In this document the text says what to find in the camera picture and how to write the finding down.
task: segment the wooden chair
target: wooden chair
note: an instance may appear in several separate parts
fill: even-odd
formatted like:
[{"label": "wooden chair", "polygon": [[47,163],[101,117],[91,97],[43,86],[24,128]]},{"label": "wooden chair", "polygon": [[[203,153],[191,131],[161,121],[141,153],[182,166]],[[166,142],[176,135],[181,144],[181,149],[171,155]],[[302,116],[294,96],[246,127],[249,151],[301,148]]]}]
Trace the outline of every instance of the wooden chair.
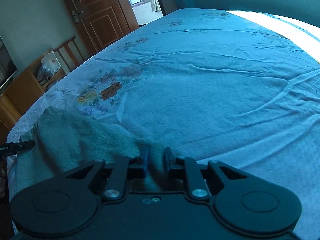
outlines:
[{"label": "wooden chair", "polygon": [[[62,58],[62,60],[64,61],[64,63],[66,64],[66,66],[69,68],[70,71],[73,71],[74,69],[76,69],[77,67],[79,67],[83,62],[84,62],[84,57],[82,56],[77,44],[75,43],[75,36],[73,38],[71,38],[70,40],[67,40],[66,42],[64,42],[63,44],[61,44],[59,47],[57,47],[56,49],[53,50],[53,52],[58,52],[59,56]],[[73,45],[75,46],[77,52],[79,53],[80,57],[81,57],[81,61],[79,62],[78,59],[76,58],[75,54],[72,52],[69,44],[73,43]],[[65,57],[63,56],[63,54],[61,53],[61,49],[64,48],[66,50],[66,52],[68,53],[70,59],[72,60],[73,64],[75,65],[75,67],[71,67],[70,64],[68,64],[68,62],[66,61]]]}]

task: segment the black robotic gripper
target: black robotic gripper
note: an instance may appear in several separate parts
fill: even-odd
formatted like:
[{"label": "black robotic gripper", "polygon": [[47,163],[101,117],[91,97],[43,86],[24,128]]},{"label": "black robotic gripper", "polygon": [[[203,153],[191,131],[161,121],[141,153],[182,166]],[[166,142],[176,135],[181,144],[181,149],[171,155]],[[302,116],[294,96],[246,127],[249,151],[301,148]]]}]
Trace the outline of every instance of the black robotic gripper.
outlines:
[{"label": "black robotic gripper", "polygon": [[298,240],[301,203],[291,191],[218,161],[164,151],[168,180],[184,190],[132,192],[147,176],[148,148],[115,163],[95,160],[12,199],[13,239]]}]

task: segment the mattress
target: mattress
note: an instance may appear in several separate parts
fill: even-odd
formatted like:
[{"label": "mattress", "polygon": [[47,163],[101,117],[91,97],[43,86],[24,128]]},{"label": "mattress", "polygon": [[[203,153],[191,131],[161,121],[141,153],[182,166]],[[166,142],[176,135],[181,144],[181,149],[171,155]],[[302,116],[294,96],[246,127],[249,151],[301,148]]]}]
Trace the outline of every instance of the mattress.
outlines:
[{"label": "mattress", "polygon": [[[320,31],[269,14],[182,9],[130,33],[50,88],[48,106],[119,124],[199,163],[217,159],[294,192],[295,233],[320,237]],[[16,157],[8,159],[10,199]]]}]

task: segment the white floor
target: white floor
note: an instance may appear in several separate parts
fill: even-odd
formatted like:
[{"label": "white floor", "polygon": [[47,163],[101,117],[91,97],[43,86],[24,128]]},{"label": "white floor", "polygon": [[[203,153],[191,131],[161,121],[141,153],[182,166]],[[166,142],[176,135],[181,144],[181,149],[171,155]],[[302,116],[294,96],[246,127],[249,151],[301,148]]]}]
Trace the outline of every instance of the white floor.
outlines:
[{"label": "white floor", "polygon": [[162,12],[153,12],[150,2],[132,8],[139,25],[147,24],[161,18]]}]

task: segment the door handle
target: door handle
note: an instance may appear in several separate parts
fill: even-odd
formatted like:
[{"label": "door handle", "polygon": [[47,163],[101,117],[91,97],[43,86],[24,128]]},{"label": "door handle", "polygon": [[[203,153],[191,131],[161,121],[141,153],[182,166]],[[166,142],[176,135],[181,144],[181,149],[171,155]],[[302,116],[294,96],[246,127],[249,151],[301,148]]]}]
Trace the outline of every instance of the door handle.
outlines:
[{"label": "door handle", "polygon": [[72,11],[72,16],[73,16],[73,20],[75,21],[75,23],[79,23],[79,18],[78,18],[78,15],[82,13],[82,11],[78,11],[78,12],[75,12],[75,11]]}]

